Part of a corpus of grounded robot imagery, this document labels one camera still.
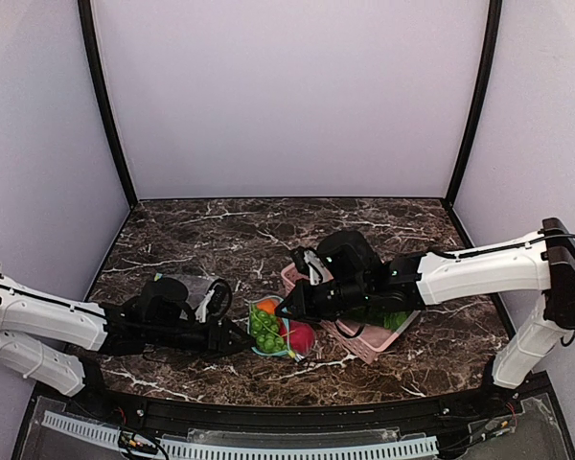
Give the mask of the orange persimmon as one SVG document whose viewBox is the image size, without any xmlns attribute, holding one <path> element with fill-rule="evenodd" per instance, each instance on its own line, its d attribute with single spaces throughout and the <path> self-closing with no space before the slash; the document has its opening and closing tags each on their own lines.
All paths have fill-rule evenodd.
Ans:
<svg viewBox="0 0 575 460">
<path fill-rule="evenodd" d="M 257 304 L 257 308 L 267 314 L 273 314 L 277 306 L 278 303 L 273 298 L 264 299 Z"/>
</svg>

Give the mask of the green grape bunch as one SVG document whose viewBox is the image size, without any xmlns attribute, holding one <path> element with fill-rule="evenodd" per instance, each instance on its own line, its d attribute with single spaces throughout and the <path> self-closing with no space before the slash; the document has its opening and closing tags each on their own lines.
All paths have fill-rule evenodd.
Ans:
<svg viewBox="0 0 575 460">
<path fill-rule="evenodd" d="M 253 351 L 264 357 L 280 357 L 288 352 L 287 336 L 280 332 L 282 321 L 274 314 L 251 307 L 248 333 L 254 338 Z"/>
</svg>

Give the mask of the clear zip bag blue zipper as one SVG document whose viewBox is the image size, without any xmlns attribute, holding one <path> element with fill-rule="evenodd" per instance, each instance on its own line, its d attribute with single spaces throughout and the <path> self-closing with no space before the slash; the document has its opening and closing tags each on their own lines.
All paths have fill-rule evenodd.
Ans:
<svg viewBox="0 0 575 460">
<path fill-rule="evenodd" d="M 260 301 L 262 301 L 262 300 L 264 300 L 264 299 L 267 299 L 267 298 L 273 298 L 273 299 L 275 299 L 276 302 L 278 303 L 278 305 L 283 301 L 283 298 L 282 298 L 282 297 L 279 297 L 279 296 L 276 296 L 276 295 L 269 295 L 269 296 L 263 297 L 263 298 L 261 298 L 261 299 L 259 299 L 259 300 L 249 301 L 249 302 L 248 302 L 248 317 L 249 317 L 249 310 L 250 310 L 250 308 L 251 308 L 251 307 L 257 307 L 257 304 L 258 304 Z M 290 349 L 290 345 L 289 345 L 289 341 L 288 341 L 288 332 L 289 332 L 289 322 L 290 322 L 290 320 L 284 319 L 284 318 L 279 317 L 279 316 L 276 316 L 276 317 L 279 318 L 279 319 L 282 321 L 282 323 L 283 323 L 283 326 L 280 327 L 280 332 L 281 332 L 281 333 L 285 333 L 286 336 L 287 336 L 287 353 L 286 353 L 284 356 L 260 356 L 260 355 L 258 355 L 257 353 L 255 353 L 255 352 L 253 351 L 253 348 L 252 348 L 252 351 L 253 351 L 256 355 L 258 355 L 258 356 L 260 356 L 260 357 L 289 357 L 289 358 L 295 360 L 296 362 L 304 361 L 304 360 L 307 358 L 307 356 L 297 355 L 295 352 L 293 352 L 293 351 Z"/>
</svg>

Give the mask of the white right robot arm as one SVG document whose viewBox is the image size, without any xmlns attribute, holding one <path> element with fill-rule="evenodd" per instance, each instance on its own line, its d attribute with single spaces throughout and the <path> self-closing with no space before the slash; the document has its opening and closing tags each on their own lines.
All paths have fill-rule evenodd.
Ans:
<svg viewBox="0 0 575 460">
<path fill-rule="evenodd" d="M 575 332 L 575 234 L 557 218 L 512 241 L 403 254 L 389 262 L 360 232 L 337 231 L 314 249 L 292 250 L 291 258 L 303 277 L 274 313 L 304 323 L 334 321 L 357 309 L 423 311 L 463 297 L 537 291 L 528 319 L 491 360 L 487 380 L 494 388 L 518 388 Z"/>
</svg>

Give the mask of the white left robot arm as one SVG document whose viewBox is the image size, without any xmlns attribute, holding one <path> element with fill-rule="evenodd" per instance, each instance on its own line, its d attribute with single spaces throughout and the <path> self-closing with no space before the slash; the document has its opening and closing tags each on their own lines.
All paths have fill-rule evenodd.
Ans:
<svg viewBox="0 0 575 460">
<path fill-rule="evenodd" d="M 189 297 L 184 283 L 159 276 L 121 305 L 79 302 L 25 287 L 0 270 L 0 364 L 75 397 L 102 389 L 102 372 L 46 339 L 117 357 L 140 355 L 148 346 L 224 357 L 254 345 L 226 316 L 232 291 L 224 280 L 213 281 L 197 306 Z"/>
</svg>

